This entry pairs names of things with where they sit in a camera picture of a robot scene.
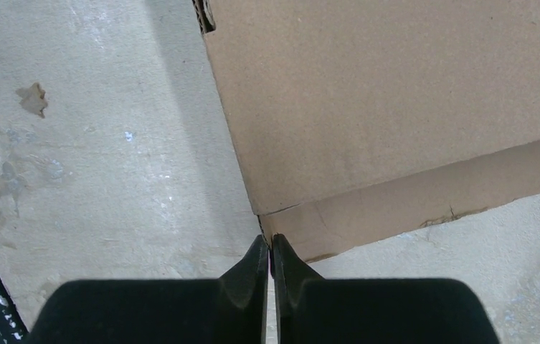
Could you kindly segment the brown cardboard box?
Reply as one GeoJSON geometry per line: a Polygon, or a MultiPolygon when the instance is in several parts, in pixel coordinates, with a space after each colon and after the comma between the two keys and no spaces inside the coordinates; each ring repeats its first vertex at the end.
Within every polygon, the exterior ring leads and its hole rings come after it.
{"type": "Polygon", "coordinates": [[[195,1],[253,213],[317,261],[540,194],[540,1],[195,1]]]}

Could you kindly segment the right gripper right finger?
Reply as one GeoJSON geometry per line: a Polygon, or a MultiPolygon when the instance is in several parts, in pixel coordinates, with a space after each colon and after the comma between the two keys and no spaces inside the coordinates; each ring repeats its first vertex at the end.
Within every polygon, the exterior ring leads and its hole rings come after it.
{"type": "Polygon", "coordinates": [[[448,278],[327,279],[272,238],[280,343],[498,343],[478,296],[448,278]]]}

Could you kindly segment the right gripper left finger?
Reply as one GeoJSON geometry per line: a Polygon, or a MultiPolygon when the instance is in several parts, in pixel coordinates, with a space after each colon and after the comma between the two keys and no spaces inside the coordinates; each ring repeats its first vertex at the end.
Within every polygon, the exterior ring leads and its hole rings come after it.
{"type": "Polygon", "coordinates": [[[81,279],[46,301],[26,343],[264,343],[268,247],[209,279],[81,279]]]}

